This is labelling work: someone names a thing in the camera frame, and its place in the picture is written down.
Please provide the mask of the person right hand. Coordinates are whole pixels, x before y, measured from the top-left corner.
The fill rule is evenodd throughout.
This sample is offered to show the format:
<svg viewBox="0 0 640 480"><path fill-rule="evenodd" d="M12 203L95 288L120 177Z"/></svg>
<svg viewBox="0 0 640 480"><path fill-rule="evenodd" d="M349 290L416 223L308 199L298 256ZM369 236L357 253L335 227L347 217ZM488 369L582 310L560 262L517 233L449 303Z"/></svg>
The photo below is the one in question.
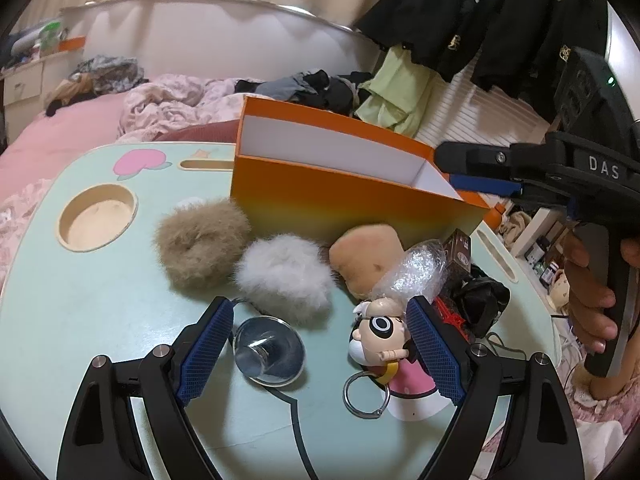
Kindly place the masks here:
<svg viewBox="0 0 640 480"><path fill-rule="evenodd" d="M570 284L568 315L577 338L594 352L617 335L613 321L603 310L613 307L615 295L589 270L589 255L582 241L570 233L564 238L565 275Z"/></svg>

